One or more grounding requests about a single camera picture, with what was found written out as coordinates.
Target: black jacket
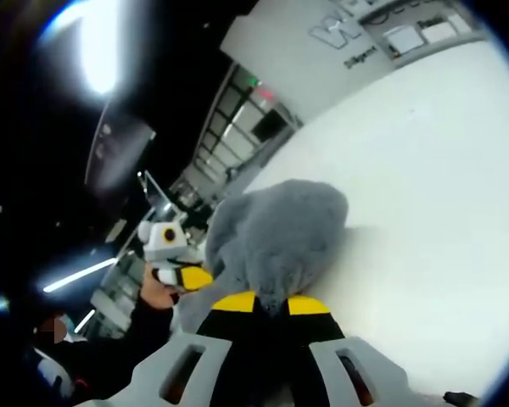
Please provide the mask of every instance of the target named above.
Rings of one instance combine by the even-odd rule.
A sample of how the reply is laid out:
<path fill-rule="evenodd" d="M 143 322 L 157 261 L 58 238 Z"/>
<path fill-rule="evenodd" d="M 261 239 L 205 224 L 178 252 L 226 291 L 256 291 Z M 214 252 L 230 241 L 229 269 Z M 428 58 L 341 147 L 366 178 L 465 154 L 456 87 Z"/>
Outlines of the black jacket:
<path fill-rule="evenodd" d="M 139 298 L 124 337 L 63 341 L 40 349 L 61 364 L 76 385 L 73 404 L 107 399 L 130 383 L 139 362 L 167 342 L 172 316 L 172 309 L 156 310 Z"/>

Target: yellow stripe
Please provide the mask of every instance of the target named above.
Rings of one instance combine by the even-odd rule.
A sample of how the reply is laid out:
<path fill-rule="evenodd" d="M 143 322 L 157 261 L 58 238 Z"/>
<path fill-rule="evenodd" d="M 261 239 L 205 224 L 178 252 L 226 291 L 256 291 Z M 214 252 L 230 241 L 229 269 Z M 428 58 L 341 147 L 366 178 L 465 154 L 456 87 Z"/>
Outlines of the yellow stripe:
<path fill-rule="evenodd" d="M 183 286 L 188 291 L 199 290 L 213 282 L 213 276 L 201 267 L 190 265 L 181 268 Z"/>
<path fill-rule="evenodd" d="M 317 299 L 303 295 L 294 295 L 288 299 L 290 315 L 329 314 L 330 309 Z"/>
<path fill-rule="evenodd" d="M 234 312 L 253 312 L 255 306 L 255 293 L 247 291 L 246 293 L 233 294 L 217 301 L 213 304 L 213 309 L 220 311 Z"/>

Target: gray plush costume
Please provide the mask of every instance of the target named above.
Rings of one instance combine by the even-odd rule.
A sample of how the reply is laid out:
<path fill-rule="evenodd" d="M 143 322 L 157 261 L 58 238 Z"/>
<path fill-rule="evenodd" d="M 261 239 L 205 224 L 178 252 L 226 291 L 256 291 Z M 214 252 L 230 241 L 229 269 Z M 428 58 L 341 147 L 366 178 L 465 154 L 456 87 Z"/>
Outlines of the gray plush costume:
<path fill-rule="evenodd" d="M 205 268 L 215 282 L 179 301 L 182 329 L 196 332 L 214 302 L 255 291 L 269 313 L 333 261 L 348 204 L 328 184 L 290 180 L 226 199 L 208 231 Z"/>

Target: hand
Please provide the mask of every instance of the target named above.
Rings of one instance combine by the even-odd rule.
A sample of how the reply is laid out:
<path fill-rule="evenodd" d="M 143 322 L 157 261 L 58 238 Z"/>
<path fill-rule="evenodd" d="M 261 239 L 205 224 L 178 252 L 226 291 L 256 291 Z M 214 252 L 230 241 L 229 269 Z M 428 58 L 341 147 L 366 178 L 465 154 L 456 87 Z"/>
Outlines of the hand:
<path fill-rule="evenodd" d="M 180 293 L 171 286 L 165 286 L 156 280 L 151 274 L 153 267 L 146 263 L 143 271 L 142 289 L 139 292 L 143 301 L 155 309 L 167 309 L 173 307 L 173 294 Z"/>

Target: dark ceiling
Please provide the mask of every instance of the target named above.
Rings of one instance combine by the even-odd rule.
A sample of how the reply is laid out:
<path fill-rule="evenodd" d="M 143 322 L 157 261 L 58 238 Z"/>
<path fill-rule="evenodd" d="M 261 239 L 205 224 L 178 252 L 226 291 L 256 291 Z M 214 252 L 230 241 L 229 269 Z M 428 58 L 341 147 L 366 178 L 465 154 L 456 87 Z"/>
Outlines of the dark ceiling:
<path fill-rule="evenodd" d="M 113 101 L 157 133 L 137 168 L 159 184 L 171 184 L 192 157 L 231 63 L 218 49 L 221 40 L 255 3 L 129 2 L 120 33 L 126 80 Z M 97 247 L 116 220 L 83 186 L 106 100 L 82 84 L 76 26 L 36 46 L 65 4 L 0 2 L 0 290 L 11 295 L 47 265 Z M 134 174 L 127 182 L 135 192 Z"/>

